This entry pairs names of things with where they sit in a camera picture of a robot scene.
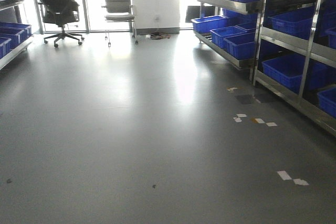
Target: gray floor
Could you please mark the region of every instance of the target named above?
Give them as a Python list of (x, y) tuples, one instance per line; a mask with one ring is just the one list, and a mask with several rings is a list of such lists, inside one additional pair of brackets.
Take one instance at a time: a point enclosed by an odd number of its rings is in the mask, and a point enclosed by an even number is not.
[(1, 224), (336, 223), (336, 138), (191, 31), (103, 36), (0, 71)]

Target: shelf tier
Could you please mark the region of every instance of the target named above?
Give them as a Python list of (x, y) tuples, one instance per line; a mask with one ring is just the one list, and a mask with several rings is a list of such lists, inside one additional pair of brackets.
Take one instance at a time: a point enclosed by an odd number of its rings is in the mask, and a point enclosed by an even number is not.
[(320, 110), (315, 105), (310, 102), (301, 99), (299, 100), (298, 95), (282, 86), (272, 78), (268, 77), (261, 71), (257, 71), (255, 75), (255, 80), (269, 89), (271, 92), (277, 96), (284, 99), (291, 106), (296, 108), (302, 114), (313, 120), (316, 124), (321, 126), (323, 129), (327, 130), (334, 136), (336, 136), (336, 119), (327, 113)]
[(250, 68), (253, 64), (253, 59), (247, 59), (247, 60), (238, 60), (232, 55), (230, 55), (227, 51), (223, 50), (219, 46), (215, 45), (212, 43), (206, 35), (204, 34), (199, 34), (195, 32), (196, 37), (207, 44), (211, 49), (213, 49), (216, 53), (218, 53), (220, 56), (222, 56), (224, 59), (229, 61), (231, 64), (233, 64), (237, 69), (247, 69)]
[[(307, 54), (308, 41), (305, 39), (284, 34), (266, 27), (261, 28), (260, 35), (261, 39), (277, 44), (280, 47), (287, 48), (298, 54)], [(314, 43), (311, 59), (336, 68), (336, 49)]]
[(22, 4), (24, 0), (0, 0), (0, 10)]
[(6, 54), (2, 59), (0, 59), (0, 70), (3, 69), (8, 63), (10, 63), (17, 55), (24, 51), (30, 43), (34, 40), (33, 37), (29, 37), (8, 54)]
[(233, 10), (241, 14), (252, 14), (260, 9), (260, 2), (240, 3), (231, 0), (197, 0), (201, 3), (210, 4), (220, 8)]

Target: wall outlet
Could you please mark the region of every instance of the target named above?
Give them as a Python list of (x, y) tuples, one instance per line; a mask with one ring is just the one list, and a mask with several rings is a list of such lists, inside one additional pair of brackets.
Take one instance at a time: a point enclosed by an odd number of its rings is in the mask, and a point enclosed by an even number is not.
[(154, 15), (154, 21), (157, 22), (157, 23), (160, 21), (159, 14)]

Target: office chair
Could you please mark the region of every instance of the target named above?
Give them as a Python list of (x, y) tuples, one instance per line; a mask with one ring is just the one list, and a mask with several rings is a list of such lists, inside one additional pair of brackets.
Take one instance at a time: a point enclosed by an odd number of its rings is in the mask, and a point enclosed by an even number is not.
[(44, 12), (42, 10), (42, 19), (44, 23), (56, 24), (62, 28), (62, 31), (58, 34), (48, 36), (44, 38), (44, 43), (48, 43), (47, 39), (56, 38), (54, 46), (58, 47), (57, 41), (65, 39), (65, 37), (75, 39), (79, 45), (82, 45), (84, 40), (80, 34), (66, 33), (65, 25), (72, 22), (78, 22), (78, 4), (74, 0), (41, 0), (41, 4), (45, 7)]
[[(128, 22), (133, 30), (133, 38), (135, 38), (135, 44), (138, 44), (137, 29), (135, 25), (135, 14), (131, 0), (105, 0), (106, 5), (102, 6), (106, 8), (107, 14), (105, 15), (106, 22)], [(108, 46), (111, 46), (110, 31), (105, 31), (105, 40), (109, 40)]]

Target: baseboard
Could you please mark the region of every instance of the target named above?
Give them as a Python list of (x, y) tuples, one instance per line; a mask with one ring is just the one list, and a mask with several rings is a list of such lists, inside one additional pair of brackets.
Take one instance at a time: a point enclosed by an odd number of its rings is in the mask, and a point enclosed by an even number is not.
[(168, 27), (168, 28), (141, 28), (137, 29), (138, 34), (150, 34), (155, 31), (159, 31), (161, 33), (166, 33), (166, 34), (179, 34), (180, 33), (180, 28), (179, 27)]

